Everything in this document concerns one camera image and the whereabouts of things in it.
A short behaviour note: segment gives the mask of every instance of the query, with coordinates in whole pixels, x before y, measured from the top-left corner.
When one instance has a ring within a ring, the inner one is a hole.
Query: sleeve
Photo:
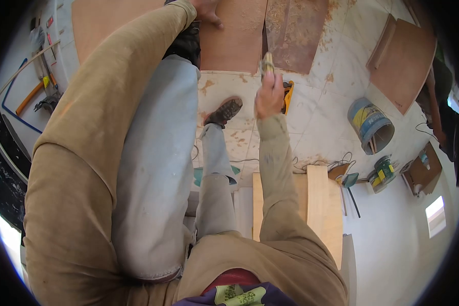
[[[257,120],[257,127],[264,200],[260,241],[298,242],[334,264],[324,243],[298,214],[298,194],[293,179],[292,151],[285,115]]]
[[[41,304],[125,304],[151,296],[152,289],[126,285],[118,270],[110,242],[116,177],[143,90],[195,17],[194,7],[178,0],[116,30],[80,67],[37,140],[24,244]]]

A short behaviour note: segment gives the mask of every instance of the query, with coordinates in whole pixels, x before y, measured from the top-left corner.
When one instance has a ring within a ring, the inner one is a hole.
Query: tan long-sleeve shirt
[[[257,121],[264,193],[261,242],[206,236],[181,280],[123,278],[110,241],[124,138],[144,87],[177,34],[195,19],[187,0],[111,34],[80,67],[34,147],[25,199],[27,270],[42,304],[171,305],[232,268],[253,272],[299,305],[344,305],[347,289],[318,236],[298,215],[285,117]]]

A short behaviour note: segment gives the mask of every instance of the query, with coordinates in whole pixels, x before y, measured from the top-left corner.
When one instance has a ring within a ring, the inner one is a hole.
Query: bucket
[[[369,184],[373,188],[374,193],[380,193],[384,188],[386,188],[386,185],[382,183],[376,170],[373,170],[367,176],[367,180],[369,181]]]
[[[367,155],[373,155],[384,149],[394,135],[391,120],[366,98],[353,102],[347,117],[361,141],[362,150]]]
[[[381,182],[386,185],[392,181],[395,177],[394,168],[391,165],[391,160],[389,156],[383,156],[380,160],[374,165],[377,175],[379,176]]]

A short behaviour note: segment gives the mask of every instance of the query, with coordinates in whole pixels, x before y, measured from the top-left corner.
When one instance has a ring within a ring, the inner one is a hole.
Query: shoe
[[[204,118],[204,125],[209,123],[219,124],[221,128],[225,128],[225,124],[240,111],[243,106],[243,101],[237,97],[232,96],[224,100],[217,110],[208,114]]]
[[[165,5],[175,0],[166,0]],[[188,28],[182,31],[168,47],[163,58],[168,55],[176,54],[188,59],[197,69],[201,68],[201,40],[199,30],[201,21],[193,21]]]

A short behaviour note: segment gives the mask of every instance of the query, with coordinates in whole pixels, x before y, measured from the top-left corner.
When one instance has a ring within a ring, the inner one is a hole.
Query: man
[[[427,126],[433,129],[439,148],[454,162],[454,135],[459,114],[447,104],[452,81],[452,72],[436,56],[416,102],[427,118]]]
[[[346,303],[330,252],[298,215],[281,75],[266,74],[255,100],[261,242],[235,230],[222,129],[241,100],[230,97],[204,120],[197,243],[185,252],[178,197],[191,184],[200,54],[192,22],[197,16],[221,28],[217,3],[178,0],[137,18],[111,34],[69,84],[35,145],[25,200],[27,271],[41,303]],[[157,165],[172,159],[176,167]],[[153,186],[168,203],[142,192],[153,196]]]

